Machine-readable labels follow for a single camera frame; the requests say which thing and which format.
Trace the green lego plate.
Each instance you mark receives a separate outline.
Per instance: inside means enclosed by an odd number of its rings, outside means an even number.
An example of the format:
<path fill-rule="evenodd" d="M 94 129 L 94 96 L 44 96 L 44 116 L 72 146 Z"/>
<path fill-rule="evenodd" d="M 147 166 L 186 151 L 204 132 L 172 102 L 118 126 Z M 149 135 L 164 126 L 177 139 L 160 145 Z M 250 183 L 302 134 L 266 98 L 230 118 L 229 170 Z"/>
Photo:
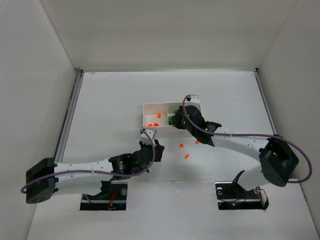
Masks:
<path fill-rule="evenodd" d="M 173 125 L 173 116 L 168 116 L 168 124 Z"/>

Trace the white three-compartment container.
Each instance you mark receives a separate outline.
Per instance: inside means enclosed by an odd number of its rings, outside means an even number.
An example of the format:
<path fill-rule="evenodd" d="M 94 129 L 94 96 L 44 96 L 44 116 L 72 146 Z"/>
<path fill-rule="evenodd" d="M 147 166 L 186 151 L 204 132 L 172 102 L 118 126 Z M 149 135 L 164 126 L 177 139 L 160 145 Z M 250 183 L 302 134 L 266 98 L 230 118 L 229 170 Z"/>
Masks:
<path fill-rule="evenodd" d="M 143 105 L 142 127 L 156 129 L 159 134 L 181 134 L 188 135 L 187 130 L 177 129 L 173 125 L 168 124 L 168 116 L 174 116 L 176 110 L 182 102 L 161 102 L 161 103 L 145 103 Z"/>

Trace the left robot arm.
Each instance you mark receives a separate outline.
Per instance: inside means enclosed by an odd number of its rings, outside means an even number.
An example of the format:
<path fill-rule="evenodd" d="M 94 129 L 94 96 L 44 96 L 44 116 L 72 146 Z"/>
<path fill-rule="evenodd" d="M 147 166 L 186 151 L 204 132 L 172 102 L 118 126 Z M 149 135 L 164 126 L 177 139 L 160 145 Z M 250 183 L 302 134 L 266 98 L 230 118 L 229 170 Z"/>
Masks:
<path fill-rule="evenodd" d="M 164 146 L 158 140 L 139 142 L 140 150 L 124 153 L 105 160 L 86 163 L 58 163 L 44 158 L 25 174 L 27 204 L 38 204 L 64 194 L 96 195 L 103 183 L 122 181 L 148 172 L 150 166 L 162 159 Z"/>

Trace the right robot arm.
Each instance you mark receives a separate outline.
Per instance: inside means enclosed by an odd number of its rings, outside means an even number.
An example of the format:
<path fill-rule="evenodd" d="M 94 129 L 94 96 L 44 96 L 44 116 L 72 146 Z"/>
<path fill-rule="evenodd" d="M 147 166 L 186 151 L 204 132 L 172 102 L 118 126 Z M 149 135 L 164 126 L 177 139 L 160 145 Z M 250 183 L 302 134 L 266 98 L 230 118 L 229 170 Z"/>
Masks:
<path fill-rule="evenodd" d="M 298 157 L 289 145 L 274 136 L 266 139 L 254 136 L 231 136 L 230 129 L 216 122 L 206 121 L 195 106 L 186 106 L 186 113 L 180 106 L 171 117 L 172 125 L 187 130 L 200 143 L 224 148 L 246 155 L 260 163 L 251 170 L 242 170 L 232 183 L 245 191 L 265 184 L 285 187 L 299 163 Z"/>

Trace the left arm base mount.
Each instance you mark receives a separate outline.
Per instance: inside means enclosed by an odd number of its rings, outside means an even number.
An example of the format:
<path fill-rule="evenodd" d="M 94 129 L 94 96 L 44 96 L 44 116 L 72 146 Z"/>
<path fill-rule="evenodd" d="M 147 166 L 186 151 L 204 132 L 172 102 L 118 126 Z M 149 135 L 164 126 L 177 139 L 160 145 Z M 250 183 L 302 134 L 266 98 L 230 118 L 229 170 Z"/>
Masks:
<path fill-rule="evenodd" d="M 95 195 L 83 194 L 81 211 L 125 211 L 127 208 L 128 183 L 102 181 L 100 192 Z"/>

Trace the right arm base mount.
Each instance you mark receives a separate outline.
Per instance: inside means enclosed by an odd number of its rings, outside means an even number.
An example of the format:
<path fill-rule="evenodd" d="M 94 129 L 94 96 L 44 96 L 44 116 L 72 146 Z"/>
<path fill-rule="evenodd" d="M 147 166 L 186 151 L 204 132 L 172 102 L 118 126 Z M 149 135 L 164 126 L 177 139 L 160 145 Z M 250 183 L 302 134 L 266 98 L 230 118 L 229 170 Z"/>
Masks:
<path fill-rule="evenodd" d="M 245 190 L 238 184 L 238 180 L 243 173 L 244 170 L 240 171 L 232 181 L 215 182 L 219 210 L 265 211 L 269 207 L 269 198 L 264 189 L 258 186 L 251 190 Z"/>

